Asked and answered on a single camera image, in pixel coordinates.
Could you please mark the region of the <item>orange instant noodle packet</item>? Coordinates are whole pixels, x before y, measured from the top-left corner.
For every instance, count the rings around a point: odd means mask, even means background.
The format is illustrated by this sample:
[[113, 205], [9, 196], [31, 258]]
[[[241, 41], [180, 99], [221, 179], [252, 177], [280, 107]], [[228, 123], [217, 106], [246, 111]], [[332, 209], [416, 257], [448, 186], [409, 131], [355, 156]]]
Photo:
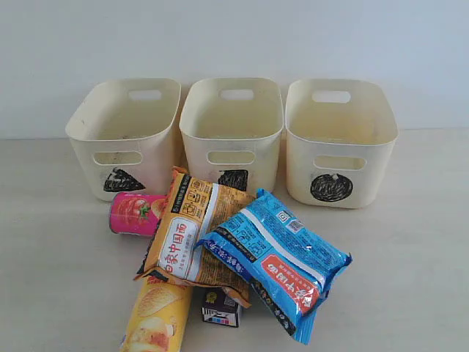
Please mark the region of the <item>orange instant noodle packet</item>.
[[174, 167], [162, 217], [135, 279], [154, 276], [176, 285], [219, 287], [242, 307], [250, 307], [248, 284], [196, 244], [252, 201], [244, 191]]

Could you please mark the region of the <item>blue instant noodle packet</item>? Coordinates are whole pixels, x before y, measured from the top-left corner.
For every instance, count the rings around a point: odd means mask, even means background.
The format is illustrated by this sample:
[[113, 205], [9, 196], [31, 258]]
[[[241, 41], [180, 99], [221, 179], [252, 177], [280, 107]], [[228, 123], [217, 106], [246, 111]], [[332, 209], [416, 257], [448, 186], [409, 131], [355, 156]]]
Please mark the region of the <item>blue instant noodle packet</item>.
[[352, 262], [262, 188], [198, 244], [247, 282], [285, 332], [304, 345], [334, 279]]

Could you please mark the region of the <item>purple milk carton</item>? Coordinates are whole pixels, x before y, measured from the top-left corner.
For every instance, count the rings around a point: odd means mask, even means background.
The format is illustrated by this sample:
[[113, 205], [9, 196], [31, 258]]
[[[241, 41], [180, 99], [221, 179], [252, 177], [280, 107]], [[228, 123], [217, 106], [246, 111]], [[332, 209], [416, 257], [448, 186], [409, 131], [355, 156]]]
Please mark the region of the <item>purple milk carton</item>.
[[202, 321], [238, 328], [243, 307], [218, 288], [207, 288], [202, 299]]

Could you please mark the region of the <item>yellow Lays chips can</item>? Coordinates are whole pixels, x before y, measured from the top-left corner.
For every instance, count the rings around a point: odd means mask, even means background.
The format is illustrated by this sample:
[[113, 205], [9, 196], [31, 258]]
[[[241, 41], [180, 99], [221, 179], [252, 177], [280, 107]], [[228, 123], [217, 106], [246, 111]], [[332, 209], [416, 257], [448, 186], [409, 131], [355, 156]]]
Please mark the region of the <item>yellow Lays chips can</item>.
[[192, 295], [191, 286], [145, 278], [119, 349], [179, 352]]

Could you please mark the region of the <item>cream bin with square mark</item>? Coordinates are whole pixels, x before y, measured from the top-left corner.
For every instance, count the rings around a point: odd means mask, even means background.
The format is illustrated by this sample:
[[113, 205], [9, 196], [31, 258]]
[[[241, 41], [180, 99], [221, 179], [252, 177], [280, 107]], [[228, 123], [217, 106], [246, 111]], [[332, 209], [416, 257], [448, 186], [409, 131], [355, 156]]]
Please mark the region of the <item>cream bin with square mark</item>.
[[276, 184], [284, 108], [267, 78], [206, 78], [189, 89], [180, 132], [192, 176], [255, 194]]

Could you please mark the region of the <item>pink Lays chips can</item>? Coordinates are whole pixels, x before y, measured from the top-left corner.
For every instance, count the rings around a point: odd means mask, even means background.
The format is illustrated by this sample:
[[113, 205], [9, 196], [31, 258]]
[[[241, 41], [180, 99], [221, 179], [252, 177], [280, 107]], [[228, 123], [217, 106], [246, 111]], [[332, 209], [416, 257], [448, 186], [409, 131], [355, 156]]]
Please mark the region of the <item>pink Lays chips can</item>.
[[152, 237], [163, 215], [166, 196], [118, 193], [111, 202], [109, 227], [113, 233]]

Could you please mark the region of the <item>cream bin with circle mark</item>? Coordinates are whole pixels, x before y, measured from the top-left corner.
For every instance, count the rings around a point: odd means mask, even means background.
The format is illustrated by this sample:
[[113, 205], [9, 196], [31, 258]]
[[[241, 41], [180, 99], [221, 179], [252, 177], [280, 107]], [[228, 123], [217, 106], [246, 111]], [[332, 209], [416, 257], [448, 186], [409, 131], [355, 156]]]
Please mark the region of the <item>cream bin with circle mark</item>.
[[334, 208], [362, 208], [377, 196], [399, 135], [376, 84], [301, 79], [285, 106], [286, 182], [292, 198]]

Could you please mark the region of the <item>cream bin with triangle mark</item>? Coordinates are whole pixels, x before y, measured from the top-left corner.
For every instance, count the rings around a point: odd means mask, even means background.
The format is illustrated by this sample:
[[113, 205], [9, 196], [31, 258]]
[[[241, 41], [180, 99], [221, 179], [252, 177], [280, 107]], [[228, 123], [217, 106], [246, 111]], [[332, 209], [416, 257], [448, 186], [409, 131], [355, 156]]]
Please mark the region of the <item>cream bin with triangle mark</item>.
[[180, 161], [181, 84], [126, 78], [95, 86], [65, 127], [92, 193], [164, 195]]

